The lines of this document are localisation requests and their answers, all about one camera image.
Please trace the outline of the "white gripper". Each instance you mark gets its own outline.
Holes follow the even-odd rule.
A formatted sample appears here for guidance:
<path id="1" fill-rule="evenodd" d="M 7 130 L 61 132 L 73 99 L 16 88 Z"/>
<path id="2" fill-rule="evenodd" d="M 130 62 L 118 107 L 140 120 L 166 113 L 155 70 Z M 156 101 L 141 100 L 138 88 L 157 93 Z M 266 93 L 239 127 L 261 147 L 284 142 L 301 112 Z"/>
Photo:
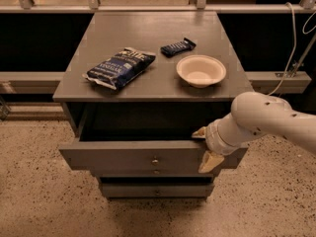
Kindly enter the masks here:
<path id="1" fill-rule="evenodd" d="M 210 150 L 204 152 L 198 167 L 198 171 L 202 174 L 212 171 L 224 161 L 223 156 L 232 154 L 242 145 L 238 139 L 238 125 L 232 117 L 216 119 L 207 127 L 203 126 L 193 132 L 192 138 L 205 139 Z"/>

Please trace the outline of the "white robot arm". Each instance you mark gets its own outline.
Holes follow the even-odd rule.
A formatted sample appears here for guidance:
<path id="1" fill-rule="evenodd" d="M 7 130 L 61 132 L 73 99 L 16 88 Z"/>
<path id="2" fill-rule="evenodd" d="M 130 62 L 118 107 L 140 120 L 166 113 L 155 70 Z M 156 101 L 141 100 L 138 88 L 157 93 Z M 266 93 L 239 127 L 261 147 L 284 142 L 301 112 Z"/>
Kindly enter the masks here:
<path id="1" fill-rule="evenodd" d="M 284 99 L 258 92 L 238 95 L 231 111 L 192 134 L 207 149 L 198 171 L 209 173 L 245 142 L 266 134 L 277 135 L 316 154 L 316 116 L 295 111 Z"/>

